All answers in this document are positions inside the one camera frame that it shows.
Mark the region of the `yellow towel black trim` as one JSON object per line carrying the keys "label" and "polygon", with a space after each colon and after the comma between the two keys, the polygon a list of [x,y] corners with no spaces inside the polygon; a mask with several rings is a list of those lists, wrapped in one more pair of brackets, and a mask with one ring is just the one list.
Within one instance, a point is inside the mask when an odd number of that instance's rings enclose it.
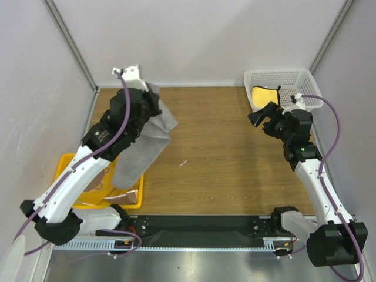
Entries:
{"label": "yellow towel black trim", "polygon": [[251,90],[251,101],[256,108],[262,109],[270,102],[280,105],[280,87],[277,89],[254,86]]}

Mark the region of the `grey towel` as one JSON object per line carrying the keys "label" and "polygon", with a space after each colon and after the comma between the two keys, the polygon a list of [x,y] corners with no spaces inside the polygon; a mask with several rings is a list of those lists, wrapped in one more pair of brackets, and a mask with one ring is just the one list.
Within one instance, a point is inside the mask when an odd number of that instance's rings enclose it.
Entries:
{"label": "grey towel", "polygon": [[150,118],[136,141],[119,155],[112,178],[115,188],[132,188],[170,143],[178,121],[164,101],[160,99],[158,105],[162,113]]}

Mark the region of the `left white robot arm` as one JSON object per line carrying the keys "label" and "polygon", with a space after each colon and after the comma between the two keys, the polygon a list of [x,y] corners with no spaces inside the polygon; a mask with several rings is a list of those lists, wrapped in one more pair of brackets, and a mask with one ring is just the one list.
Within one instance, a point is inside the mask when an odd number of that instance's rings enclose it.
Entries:
{"label": "left white robot arm", "polygon": [[123,235],[128,231],[129,216],[117,204],[103,209],[76,209],[73,205],[95,177],[136,141],[149,119],[161,113],[159,95],[152,90],[121,89],[111,98],[109,109],[89,129],[53,185],[38,199],[20,205],[43,239],[61,246],[78,234],[113,231]]}

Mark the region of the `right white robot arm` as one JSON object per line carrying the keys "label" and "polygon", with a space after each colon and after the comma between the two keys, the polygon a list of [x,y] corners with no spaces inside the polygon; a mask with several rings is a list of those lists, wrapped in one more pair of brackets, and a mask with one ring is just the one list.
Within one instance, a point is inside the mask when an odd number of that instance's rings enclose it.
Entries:
{"label": "right white robot arm", "polygon": [[368,230],[346,211],[328,179],[323,157],[310,140],[312,114],[299,106],[284,110],[270,102],[248,118],[253,126],[263,125],[265,134],[283,142],[284,157],[314,206],[315,223],[293,207],[283,208],[271,220],[271,231],[277,236],[288,232],[297,236],[316,267],[360,263]]}

